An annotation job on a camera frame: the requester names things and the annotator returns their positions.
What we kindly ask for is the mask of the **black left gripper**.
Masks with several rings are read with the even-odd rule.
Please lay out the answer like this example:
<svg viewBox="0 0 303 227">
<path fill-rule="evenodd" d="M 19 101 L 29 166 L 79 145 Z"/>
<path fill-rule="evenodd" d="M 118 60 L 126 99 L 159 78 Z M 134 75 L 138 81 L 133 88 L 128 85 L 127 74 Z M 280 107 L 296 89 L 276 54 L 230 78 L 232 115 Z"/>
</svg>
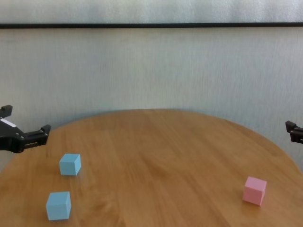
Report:
<svg viewBox="0 0 303 227">
<path fill-rule="evenodd" d="M 40 130 L 23 133 L 15 124 L 4 119 L 11 116 L 12 106 L 0 108 L 0 149 L 13 153 L 21 153 L 24 149 L 45 145 L 51 126 L 43 126 Z"/>
</svg>

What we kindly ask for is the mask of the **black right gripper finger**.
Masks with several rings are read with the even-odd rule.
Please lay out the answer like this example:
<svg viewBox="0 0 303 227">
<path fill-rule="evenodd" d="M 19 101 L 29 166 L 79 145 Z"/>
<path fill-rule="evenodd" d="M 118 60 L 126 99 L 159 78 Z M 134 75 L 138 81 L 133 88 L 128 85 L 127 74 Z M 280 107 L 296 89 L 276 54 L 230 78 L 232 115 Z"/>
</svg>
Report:
<svg viewBox="0 0 303 227">
<path fill-rule="evenodd" d="M 286 121 L 285 126 L 286 131 L 290 134 L 291 142 L 303 143 L 303 128 L 291 121 Z"/>
</svg>

